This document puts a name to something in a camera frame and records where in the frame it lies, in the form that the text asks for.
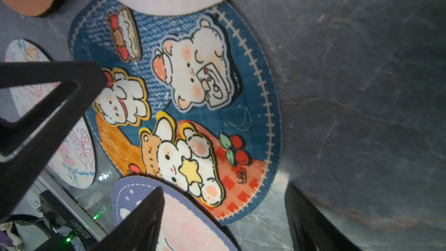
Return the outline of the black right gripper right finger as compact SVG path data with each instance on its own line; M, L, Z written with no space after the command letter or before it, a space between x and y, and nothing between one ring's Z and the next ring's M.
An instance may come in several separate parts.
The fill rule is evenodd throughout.
M358 251L293 184L285 192L285 209L295 251Z

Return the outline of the blue bears coaster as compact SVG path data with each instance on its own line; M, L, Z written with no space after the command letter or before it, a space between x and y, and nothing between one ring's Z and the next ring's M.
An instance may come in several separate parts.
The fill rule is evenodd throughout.
M183 16L92 0L68 46L107 84L86 121L123 176L173 185L220 224L265 198L281 155L281 114L267 58L228 2Z

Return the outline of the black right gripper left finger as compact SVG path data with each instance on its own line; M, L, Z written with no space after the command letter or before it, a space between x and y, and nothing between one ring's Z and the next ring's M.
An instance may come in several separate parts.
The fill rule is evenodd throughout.
M164 205L163 189L157 187L93 250L156 250Z

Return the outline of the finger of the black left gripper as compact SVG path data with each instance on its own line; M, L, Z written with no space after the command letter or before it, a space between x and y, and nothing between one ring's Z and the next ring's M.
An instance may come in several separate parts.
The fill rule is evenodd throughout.
M2 62L1 88L57 83L16 122L1 120L1 219L21 201L108 79L98 63Z

